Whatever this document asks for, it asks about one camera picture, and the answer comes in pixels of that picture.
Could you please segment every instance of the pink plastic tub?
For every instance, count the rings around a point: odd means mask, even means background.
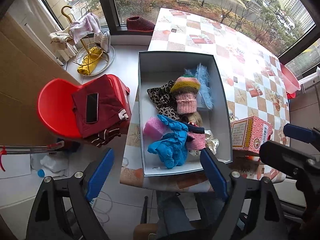
[[[289,94],[293,94],[295,91],[300,90],[300,84],[294,74],[283,64],[280,63],[281,72],[283,74],[283,82],[285,90]]]

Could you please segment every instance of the pink patterned box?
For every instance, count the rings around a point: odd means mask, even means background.
[[[270,139],[272,125],[256,116],[231,123],[232,149],[259,156],[261,144]]]

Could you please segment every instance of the red plastic handle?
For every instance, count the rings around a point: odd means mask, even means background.
[[[6,155],[7,154],[7,151],[5,150],[5,147],[3,146],[2,147],[2,151],[0,152],[0,168],[5,171],[4,167],[2,166],[2,162],[1,162],[1,157],[2,155]]]

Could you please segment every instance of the jeans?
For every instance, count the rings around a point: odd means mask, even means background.
[[[156,239],[183,231],[194,230],[190,224],[184,207],[175,192],[157,191],[158,204],[158,230]],[[224,202],[217,198],[214,192],[195,193],[201,223],[204,227],[213,224]]]

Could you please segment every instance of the gray box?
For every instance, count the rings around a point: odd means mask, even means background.
[[[142,166],[146,177],[203,170],[200,158],[190,154],[188,154],[184,165],[167,169],[158,155],[148,152],[148,146],[153,141],[143,135],[143,129],[148,119],[152,116],[156,117],[158,114],[155,105],[147,94],[147,89],[161,87],[170,80],[176,80],[184,74],[184,69],[196,68],[199,63],[202,63],[208,69],[213,99],[213,109],[199,111],[199,113],[203,119],[205,130],[211,130],[213,136],[219,139],[216,157],[224,163],[232,162],[228,106],[214,57],[208,54],[192,52],[143,51],[139,52],[139,119]]]

